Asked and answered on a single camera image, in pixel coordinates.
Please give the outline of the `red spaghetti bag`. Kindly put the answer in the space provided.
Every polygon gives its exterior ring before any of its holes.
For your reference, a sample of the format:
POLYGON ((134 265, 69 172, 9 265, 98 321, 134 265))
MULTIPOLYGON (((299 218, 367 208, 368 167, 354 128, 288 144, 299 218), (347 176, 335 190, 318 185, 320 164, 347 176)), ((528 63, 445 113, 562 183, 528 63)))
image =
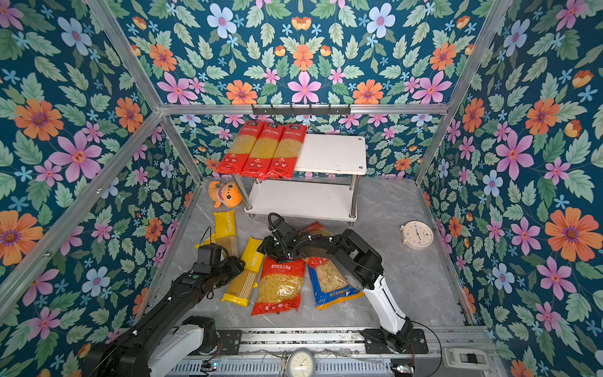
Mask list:
POLYGON ((285 127, 283 136, 270 162, 266 177, 269 179, 292 179, 298 157, 306 139, 308 127, 289 124, 285 127))
POLYGON ((243 125, 231 148, 218 165, 218 174, 234 175, 242 172, 251 150, 266 125, 267 123, 258 121, 248 121, 243 125))
POLYGON ((263 127, 243 166, 241 176, 245 178, 267 178, 270 163, 275 155, 284 130, 285 126, 277 123, 267 123, 263 127))

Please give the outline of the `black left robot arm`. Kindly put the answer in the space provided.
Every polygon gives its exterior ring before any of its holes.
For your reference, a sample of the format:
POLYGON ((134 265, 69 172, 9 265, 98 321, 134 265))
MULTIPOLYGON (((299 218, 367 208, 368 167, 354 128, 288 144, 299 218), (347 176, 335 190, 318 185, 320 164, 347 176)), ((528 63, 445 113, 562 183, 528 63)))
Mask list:
POLYGON ((244 271, 245 262, 225 257, 216 243, 199 247, 191 270, 180 275, 158 303, 110 344, 92 346, 83 362, 83 376, 165 376, 194 350, 213 353, 218 346, 215 320, 184 319, 215 288, 244 271))

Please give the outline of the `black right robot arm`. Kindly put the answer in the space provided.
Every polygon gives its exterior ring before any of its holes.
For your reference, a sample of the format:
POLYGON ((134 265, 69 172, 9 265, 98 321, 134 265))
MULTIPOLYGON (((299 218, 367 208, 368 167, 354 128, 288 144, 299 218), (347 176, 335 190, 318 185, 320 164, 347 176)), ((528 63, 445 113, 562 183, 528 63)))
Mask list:
POLYGON ((313 257, 327 259, 356 290, 364 292, 377 313, 381 335, 377 342, 401 353, 410 344, 412 320, 397 305, 389 290, 383 258, 353 229, 334 236, 311 234, 293 228, 275 212, 267 217, 270 235, 259 248, 279 263, 313 257))

